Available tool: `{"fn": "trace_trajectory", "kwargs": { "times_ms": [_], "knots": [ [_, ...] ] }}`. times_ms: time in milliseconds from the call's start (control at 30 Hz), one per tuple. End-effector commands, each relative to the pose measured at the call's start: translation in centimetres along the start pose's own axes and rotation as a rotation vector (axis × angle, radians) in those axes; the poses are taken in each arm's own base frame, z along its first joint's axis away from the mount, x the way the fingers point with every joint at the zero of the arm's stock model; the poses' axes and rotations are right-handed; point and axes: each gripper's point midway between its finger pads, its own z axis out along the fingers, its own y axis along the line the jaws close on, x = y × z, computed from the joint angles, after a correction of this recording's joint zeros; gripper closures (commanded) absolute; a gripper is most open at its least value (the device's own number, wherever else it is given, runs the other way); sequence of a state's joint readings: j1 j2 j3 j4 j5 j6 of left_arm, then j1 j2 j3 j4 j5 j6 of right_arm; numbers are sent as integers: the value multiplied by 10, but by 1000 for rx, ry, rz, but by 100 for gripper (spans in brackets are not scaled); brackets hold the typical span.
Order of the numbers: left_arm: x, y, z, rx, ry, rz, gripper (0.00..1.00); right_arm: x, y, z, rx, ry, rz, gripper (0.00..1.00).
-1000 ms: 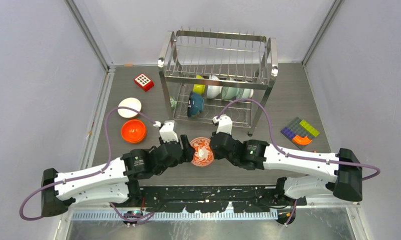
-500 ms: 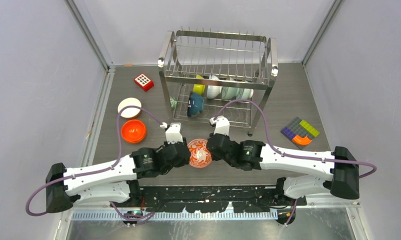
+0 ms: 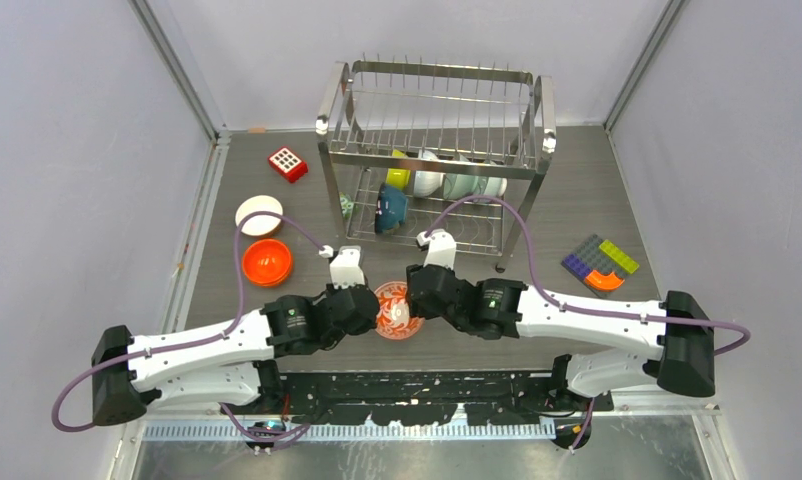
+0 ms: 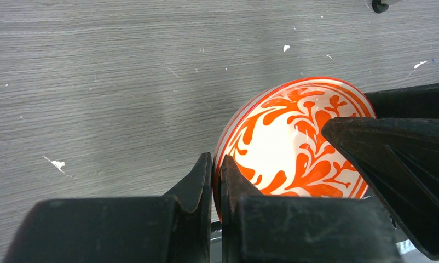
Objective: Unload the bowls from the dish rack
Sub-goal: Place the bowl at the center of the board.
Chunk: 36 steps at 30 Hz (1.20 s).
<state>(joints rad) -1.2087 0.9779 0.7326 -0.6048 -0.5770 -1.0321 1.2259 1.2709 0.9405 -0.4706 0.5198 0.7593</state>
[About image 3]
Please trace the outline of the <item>red white patterned bowl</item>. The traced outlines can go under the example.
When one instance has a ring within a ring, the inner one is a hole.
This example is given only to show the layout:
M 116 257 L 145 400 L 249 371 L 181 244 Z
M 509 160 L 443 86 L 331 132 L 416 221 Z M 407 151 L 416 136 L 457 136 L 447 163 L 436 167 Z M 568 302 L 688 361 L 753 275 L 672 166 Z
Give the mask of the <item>red white patterned bowl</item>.
M 377 333 L 389 340 L 406 340 L 417 334 L 425 320 L 413 317 L 406 300 L 407 284 L 390 281 L 375 290 L 379 303 Z

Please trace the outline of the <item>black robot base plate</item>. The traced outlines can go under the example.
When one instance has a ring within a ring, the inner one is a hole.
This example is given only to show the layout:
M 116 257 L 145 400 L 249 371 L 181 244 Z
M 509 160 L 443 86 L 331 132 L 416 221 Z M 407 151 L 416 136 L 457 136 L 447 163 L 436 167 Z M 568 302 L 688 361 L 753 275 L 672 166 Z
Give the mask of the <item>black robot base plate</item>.
M 464 413 L 473 426 L 522 425 L 585 412 L 547 371 L 263 373 L 258 399 L 240 415 L 286 414 L 313 425 L 445 425 Z

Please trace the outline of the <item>dark blue bowl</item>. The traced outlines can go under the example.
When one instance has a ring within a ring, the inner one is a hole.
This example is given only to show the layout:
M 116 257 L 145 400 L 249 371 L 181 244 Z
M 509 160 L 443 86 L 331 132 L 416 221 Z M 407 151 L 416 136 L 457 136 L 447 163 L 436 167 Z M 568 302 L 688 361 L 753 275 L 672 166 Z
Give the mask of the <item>dark blue bowl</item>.
M 401 227 L 407 216 L 408 198 L 402 190 L 383 183 L 378 191 L 374 231 L 376 234 L 389 234 Z

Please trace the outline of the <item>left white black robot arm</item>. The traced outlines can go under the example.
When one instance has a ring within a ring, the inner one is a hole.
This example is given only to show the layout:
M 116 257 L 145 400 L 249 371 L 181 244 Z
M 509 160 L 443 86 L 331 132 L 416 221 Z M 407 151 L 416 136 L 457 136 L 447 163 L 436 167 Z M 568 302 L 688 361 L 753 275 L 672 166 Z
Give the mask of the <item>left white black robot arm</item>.
M 379 310 L 366 286 L 329 286 L 317 297 L 282 296 L 239 322 L 151 336 L 111 327 L 91 357 L 92 423 L 120 425 L 149 409 L 209 402 L 273 413 L 284 389 L 260 362 L 330 350 L 374 329 Z

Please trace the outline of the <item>orange bowl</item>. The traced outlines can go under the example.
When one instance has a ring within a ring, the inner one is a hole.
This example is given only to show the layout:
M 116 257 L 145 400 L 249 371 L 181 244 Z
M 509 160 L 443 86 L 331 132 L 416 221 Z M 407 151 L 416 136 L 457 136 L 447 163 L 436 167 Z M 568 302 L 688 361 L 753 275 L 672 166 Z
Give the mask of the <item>orange bowl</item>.
M 241 260 L 242 272 L 249 265 L 282 265 L 291 264 L 293 255 L 289 247 L 276 239 L 262 239 L 254 242 L 244 252 Z
M 271 288 L 282 284 L 291 274 L 292 265 L 249 265 L 243 269 L 245 277 L 254 285 Z

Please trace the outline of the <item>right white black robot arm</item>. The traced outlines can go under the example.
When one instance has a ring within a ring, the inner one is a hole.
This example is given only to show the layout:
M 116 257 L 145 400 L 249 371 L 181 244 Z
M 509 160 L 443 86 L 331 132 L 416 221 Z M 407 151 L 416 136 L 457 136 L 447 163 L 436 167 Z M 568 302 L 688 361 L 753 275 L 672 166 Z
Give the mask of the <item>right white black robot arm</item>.
M 683 292 L 665 301 L 609 301 L 538 291 L 516 280 L 471 283 L 434 264 L 408 266 L 406 279 L 414 317 L 442 318 L 484 340 L 553 337 L 603 346 L 600 353 L 555 359 L 547 392 L 561 410 L 649 384 L 694 398 L 716 392 L 714 331 L 690 318 L 694 300 Z

